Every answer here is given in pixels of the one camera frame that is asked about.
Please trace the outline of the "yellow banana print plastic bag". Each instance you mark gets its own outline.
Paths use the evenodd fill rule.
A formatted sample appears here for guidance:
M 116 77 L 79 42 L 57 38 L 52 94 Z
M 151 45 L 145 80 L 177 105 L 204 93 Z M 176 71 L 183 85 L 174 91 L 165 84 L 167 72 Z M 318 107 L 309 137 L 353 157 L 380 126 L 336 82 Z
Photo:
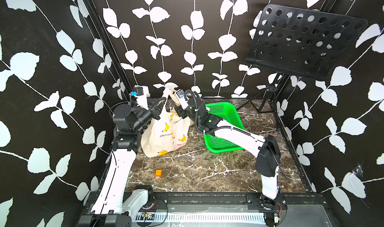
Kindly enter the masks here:
M 152 119 L 141 139 L 141 147 L 148 158 L 178 150 L 188 142 L 190 118 L 180 117 L 175 108 L 161 108 L 160 119 Z

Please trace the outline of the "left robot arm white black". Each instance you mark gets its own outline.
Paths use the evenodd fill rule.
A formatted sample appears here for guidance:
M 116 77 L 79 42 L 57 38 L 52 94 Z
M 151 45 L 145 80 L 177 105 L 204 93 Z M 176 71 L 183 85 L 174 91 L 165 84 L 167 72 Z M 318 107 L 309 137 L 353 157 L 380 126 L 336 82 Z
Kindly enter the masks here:
M 135 189 L 125 200 L 124 193 L 136 159 L 144 126 L 159 120 L 166 98 L 150 100 L 148 108 L 121 104 L 114 110 L 117 131 L 111 147 L 111 163 L 96 202 L 79 219 L 79 227 L 130 227 L 139 210 L 155 201 L 151 186 Z

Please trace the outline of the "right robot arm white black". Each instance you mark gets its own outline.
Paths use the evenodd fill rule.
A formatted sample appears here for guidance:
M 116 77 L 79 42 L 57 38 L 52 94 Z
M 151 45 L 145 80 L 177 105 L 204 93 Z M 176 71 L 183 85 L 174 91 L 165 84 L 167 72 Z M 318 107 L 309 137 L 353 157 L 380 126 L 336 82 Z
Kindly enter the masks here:
M 192 90 L 177 90 L 176 98 L 180 105 L 177 114 L 183 119 L 194 120 L 196 130 L 203 135 L 210 135 L 230 141 L 245 149 L 256 158 L 255 169 L 261 174 L 262 193 L 260 203 L 263 208 L 273 210 L 280 207 L 278 173 L 281 163 L 281 152 L 275 137 L 263 137 L 242 130 L 223 118 L 210 114 L 200 96 Z

